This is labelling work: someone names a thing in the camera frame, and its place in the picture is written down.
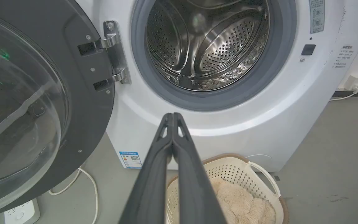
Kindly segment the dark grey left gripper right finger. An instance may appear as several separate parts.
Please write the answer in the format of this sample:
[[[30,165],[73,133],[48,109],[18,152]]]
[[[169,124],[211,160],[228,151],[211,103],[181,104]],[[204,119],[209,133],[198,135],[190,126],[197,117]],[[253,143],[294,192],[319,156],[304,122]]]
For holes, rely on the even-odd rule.
[[[173,156],[178,163],[180,223],[225,224],[223,211],[180,113],[173,114]]]

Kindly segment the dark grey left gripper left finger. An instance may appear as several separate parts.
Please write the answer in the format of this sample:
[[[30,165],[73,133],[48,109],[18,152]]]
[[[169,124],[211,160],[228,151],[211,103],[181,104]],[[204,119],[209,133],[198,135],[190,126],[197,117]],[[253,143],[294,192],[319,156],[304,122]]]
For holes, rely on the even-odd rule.
[[[128,197],[120,224],[165,223],[167,165],[173,155],[173,114],[167,113],[152,140]]]

